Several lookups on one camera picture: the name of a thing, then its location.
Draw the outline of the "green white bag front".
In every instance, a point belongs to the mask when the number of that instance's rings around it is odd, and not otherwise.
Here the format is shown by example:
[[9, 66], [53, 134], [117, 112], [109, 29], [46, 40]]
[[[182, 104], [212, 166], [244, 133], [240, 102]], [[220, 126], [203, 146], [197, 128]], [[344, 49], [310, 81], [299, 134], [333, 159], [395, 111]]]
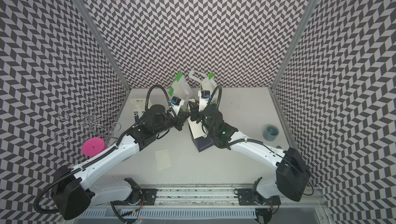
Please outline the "green white bag front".
[[182, 99], [184, 103], [180, 111], [187, 111], [188, 101], [192, 98], [193, 91], [181, 71], [176, 75], [168, 94], [171, 99], [173, 96], [177, 96]]

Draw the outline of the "green white bag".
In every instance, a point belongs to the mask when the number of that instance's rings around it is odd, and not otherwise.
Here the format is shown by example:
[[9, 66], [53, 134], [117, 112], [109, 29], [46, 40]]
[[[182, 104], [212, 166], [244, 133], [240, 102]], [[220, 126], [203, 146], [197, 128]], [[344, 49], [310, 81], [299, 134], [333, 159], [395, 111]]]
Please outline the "green white bag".
[[214, 72], [207, 74], [207, 73], [198, 72], [196, 70], [191, 70], [188, 73], [188, 77], [194, 83], [199, 84], [198, 98], [201, 97], [201, 91], [209, 91], [209, 94], [211, 96], [213, 90], [217, 86]]
[[188, 101], [192, 98], [193, 91], [181, 71], [176, 75], [168, 94], [171, 99], [173, 96], [177, 96], [182, 99], [184, 103], [180, 111], [187, 111]]

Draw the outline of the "navy cream Cheerful bag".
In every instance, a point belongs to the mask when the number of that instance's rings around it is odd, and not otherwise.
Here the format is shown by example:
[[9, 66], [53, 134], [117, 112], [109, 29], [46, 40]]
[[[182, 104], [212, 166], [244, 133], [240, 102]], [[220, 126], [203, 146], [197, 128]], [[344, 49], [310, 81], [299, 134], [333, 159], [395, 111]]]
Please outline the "navy cream Cheerful bag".
[[139, 121], [145, 113], [146, 99], [129, 99], [128, 102], [133, 108], [135, 122]]
[[213, 146], [213, 143], [208, 136], [206, 138], [200, 137], [198, 139], [193, 139], [191, 131], [190, 131], [190, 135], [191, 135], [192, 142], [194, 143], [198, 152], [203, 152], [204, 150]]

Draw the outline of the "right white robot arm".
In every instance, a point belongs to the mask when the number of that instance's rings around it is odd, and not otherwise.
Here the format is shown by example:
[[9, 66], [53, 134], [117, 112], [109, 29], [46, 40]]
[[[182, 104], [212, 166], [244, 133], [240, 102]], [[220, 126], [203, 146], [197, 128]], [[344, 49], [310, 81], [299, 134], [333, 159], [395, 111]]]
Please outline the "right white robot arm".
[[269, 168], [268, 175], [258, 178], [251, 188], [254, 201], [263, 205], [278, 195], [295, 202], [301, 201], [311, 177], [301, 154], [292, 147], [282, 150], [268, 146], [226, 123], [219, 111], [221, 86], [215, 87], [213, 92], [200, 91], [199, 97], [188, 102], [190, 119], [201, 124], [210, 142], [219, 149], [239, 152]]

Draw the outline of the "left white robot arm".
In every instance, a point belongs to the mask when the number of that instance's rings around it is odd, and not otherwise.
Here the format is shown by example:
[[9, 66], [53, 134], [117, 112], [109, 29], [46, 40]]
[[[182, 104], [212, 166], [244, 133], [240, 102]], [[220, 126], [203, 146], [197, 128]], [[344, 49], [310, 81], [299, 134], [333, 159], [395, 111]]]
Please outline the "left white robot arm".
[[41, 214], [59, 213], [64, 220], [79, 217], [92, 205], [114, 201], [136, 203], [140, 186], [126, 178], [120, 183], [97, 187], [96, 182], [121, 162], [141, 152], [172, 128], [181, 131], [189, 117], [184, 104], [189, 98], [166, 95], [168, 108], [160, 104], [145, 105], [143, 116], [127, 128], [110, 147], [71, 168], [62, 166], [34, 200], [34, 210]]

